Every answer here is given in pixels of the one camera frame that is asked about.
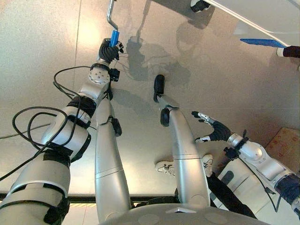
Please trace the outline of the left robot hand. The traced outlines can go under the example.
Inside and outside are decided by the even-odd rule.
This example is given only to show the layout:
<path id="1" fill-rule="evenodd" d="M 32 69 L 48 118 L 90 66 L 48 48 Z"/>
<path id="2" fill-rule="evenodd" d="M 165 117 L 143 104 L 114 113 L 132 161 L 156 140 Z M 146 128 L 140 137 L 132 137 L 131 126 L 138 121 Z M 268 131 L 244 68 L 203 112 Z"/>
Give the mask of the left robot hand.
<path id="1" fill-rule="evenodd" d="M 110 38 L 104 38 L 98 51 L 98 59 L 107 63 L 119 60 L 119 53 L 124 53 L 124 46 L 120 41 L 115 46 L 110 46 L 110 41 Z"/>

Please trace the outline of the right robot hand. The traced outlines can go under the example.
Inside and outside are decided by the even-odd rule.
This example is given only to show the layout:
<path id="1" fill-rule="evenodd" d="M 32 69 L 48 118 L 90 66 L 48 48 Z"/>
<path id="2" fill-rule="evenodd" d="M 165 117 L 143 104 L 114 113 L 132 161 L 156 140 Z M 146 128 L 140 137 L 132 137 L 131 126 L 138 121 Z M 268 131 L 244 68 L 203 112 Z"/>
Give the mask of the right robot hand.
<path id="1" fill-rule="evenodd" d="M 227 141 L 231 136 L 231 130 L 223 123 L 215 120 L 214 118 L 197 111 L 192 111 L 191 114 L 195 118 L 198 118 L 198 121 L 200 123 L 209 124 L 213 128 L 213 132 L 211 134 L 196 138 L 196 143 L 204 143 L 210 141 Z"/>

